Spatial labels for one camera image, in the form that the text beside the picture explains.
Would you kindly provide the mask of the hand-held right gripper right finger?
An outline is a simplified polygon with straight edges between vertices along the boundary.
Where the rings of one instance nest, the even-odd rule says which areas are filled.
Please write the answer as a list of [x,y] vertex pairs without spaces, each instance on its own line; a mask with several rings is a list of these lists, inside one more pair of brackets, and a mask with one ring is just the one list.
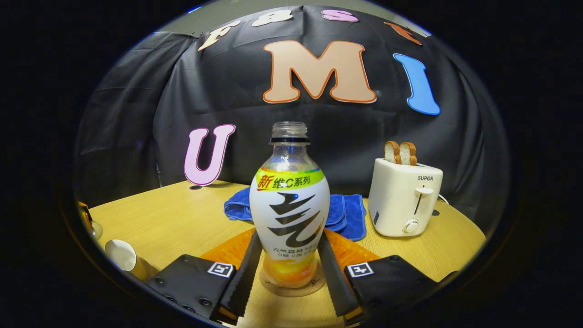
[[459,273],[433,279],[391,249],[377,253],[329,229],[323,231],[318,253],[335,314],[346,325],[406,312]]

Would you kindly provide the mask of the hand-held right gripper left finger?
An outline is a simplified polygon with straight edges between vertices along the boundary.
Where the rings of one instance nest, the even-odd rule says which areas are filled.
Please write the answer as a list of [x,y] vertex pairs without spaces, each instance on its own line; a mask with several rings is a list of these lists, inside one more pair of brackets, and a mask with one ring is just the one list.
[[262,246],[255,228],[200,257],[181,255],[146,284],[179,307],[215,322],[245,315]]

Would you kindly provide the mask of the round brown coaster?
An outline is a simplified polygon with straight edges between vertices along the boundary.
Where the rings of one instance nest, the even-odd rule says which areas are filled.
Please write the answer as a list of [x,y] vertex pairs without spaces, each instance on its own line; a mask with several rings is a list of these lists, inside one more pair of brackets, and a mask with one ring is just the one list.
[[281,297],[303,297],[317,292],[325,284],[325,276],[321,263],[318,262],[315,275],[306,285],[300,288],[284,288],[273,284],[265,275],[264,270],[260,270],[260,283],[269,292]]

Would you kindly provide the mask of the cream ceramic teacup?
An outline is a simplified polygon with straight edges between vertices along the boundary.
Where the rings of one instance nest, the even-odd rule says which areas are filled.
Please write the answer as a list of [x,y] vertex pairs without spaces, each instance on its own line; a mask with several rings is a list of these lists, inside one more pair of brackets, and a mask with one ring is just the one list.
[[138,256],[135,249],[126,241],[113,239],[104,247],[106,255],[119,269],[133,274],[137,279],[145,282],[158,275],[159,270]]

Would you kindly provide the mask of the clear water bottle white label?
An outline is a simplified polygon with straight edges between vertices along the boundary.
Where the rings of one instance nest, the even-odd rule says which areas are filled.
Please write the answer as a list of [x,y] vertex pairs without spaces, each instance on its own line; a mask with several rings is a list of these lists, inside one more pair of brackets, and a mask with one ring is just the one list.
[[307,127],[275,123],[271,156],[257,170],[249,191],[251,216],[265,252],[263,272],[282,288],[302,288],[317,269],[315,251],[330,208],[322,169],[307,153]]

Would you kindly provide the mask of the blue folded towel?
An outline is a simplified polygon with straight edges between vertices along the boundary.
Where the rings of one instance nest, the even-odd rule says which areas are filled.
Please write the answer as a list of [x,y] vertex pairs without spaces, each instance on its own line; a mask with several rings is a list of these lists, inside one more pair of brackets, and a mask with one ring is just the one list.
[[[250,188],[246,187],[224,203],[224,213],[229,220],[253,221],[249,192]],[[366,213],[362,195],[330,195],[325,228],[351,241],[362,240],[367,233]]]

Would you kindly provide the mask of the white toaster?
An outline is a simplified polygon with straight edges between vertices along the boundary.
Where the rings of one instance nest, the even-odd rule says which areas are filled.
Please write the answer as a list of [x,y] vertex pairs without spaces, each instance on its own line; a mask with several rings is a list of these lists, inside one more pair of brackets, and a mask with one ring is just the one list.
[[438,168],[376,159],[368,196],[375,230],[387,237],[423,233],[435,209],[442,182],[443,171]]

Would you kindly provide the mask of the black backdrop cloth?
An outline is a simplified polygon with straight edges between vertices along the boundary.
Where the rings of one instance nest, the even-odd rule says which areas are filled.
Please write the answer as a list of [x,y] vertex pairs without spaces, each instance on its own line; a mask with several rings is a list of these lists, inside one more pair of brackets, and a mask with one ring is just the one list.
[[[282,15],[275,17],[280,10]],[[186,180],[189,133],[232,124],[225,153],[201,141],[201,171],[249,185],[271,127],[307,125],[333,194],[367,196],[389,140],[443,171],[440,193],[489,229],[511,189],[508,139],[490,92],[450,46],[411,24],[323,5],[271,8],[198,36],[157,31],[110,69],[77,138],[90,207]]]

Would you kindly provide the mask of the toast slice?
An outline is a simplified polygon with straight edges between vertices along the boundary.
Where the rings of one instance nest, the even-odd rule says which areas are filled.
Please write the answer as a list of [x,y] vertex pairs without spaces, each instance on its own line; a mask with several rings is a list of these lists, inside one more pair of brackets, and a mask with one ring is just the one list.
[[395,141],[387,141],[385,143],[384,159],[393,164],[401,164],[399,143]]
[[417,165],[416,146],[414,143],[403,142],[399,145],[400,164]]

